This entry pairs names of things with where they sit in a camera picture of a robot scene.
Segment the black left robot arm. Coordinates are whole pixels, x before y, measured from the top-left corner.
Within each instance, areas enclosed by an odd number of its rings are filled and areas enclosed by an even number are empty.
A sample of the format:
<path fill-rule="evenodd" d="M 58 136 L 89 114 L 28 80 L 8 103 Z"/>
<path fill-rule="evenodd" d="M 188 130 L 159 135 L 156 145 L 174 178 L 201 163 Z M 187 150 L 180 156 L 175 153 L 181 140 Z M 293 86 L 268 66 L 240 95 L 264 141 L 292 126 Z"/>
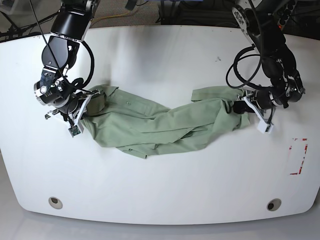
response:
<path fill-rule="evenodd" d="M 232 69 L 241 86 L 252 89 L 246 97 L 261 113 L 273 111 L 276 106 L 288 108 L 289 103 L 298 102 L 305 94 L 296 59 L 282 30 L 295 6 L 294 0 L 237 0 L 232 7 L 235 20 L 251 43 L 236 55 Z M 238 63 L 250 51 L 258 54 L 258 67 L 270 80 L 269 86 L 254 84 L 251 78 L 240 75 Z"/>

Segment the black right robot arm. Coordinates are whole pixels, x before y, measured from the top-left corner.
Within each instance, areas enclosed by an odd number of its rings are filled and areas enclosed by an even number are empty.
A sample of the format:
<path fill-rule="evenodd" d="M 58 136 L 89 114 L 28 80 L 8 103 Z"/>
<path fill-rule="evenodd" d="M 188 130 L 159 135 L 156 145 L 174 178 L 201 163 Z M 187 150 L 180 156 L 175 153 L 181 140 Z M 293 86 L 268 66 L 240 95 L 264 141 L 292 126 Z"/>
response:
<path fill-rule="evenodd" d="M 71 126 L 85 99 L 93 95 L 85 90 L 95 69 L 95 58 L 85 35 L 99 4 L 98 0 L 63 0 L 51 27 L 51 36 L 44 41 L 43 69 L 34 93 L 42 105 L 53 106 Z M 90 57 L 89 75 L 87 79 L 79 77 L 69 81 L 66 72 L 74 66 L 80 46 L 85 47 Z"/>

